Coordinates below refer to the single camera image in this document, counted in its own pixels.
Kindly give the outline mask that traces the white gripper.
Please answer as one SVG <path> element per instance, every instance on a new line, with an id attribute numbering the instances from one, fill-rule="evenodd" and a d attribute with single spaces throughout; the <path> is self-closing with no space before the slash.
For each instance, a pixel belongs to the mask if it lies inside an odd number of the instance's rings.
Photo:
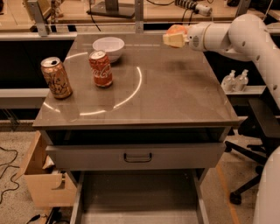
<path id="1" fill-rule="evenodd" d="M 190 25 L 187 36 L 184 33 L 164 34 L 164 44 L 175 48 L 181 48 L 188 43 L 189 47 L 194 51 L 210 51 L 212 46 L 210 40 L 207 39 L 209 37 L 207 31 L 212 25 L 212 23 Z"/>

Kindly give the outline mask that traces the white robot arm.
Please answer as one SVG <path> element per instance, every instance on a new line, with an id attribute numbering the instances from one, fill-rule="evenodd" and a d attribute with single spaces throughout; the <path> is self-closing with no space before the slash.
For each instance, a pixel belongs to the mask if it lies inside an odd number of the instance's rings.
<path id="1" fill-rule="evenodd" d="M 229 24 L 174 25 L 163 35 L 163 41 L 172 47 L 189 45 L 194 51 L 216 52 L 230 59 L 253 62 L 280 108 L 280 49 L 258 16 L 243 14 Z M 264 166 L 253 223 L 280 224 L 280 145 Z"/>

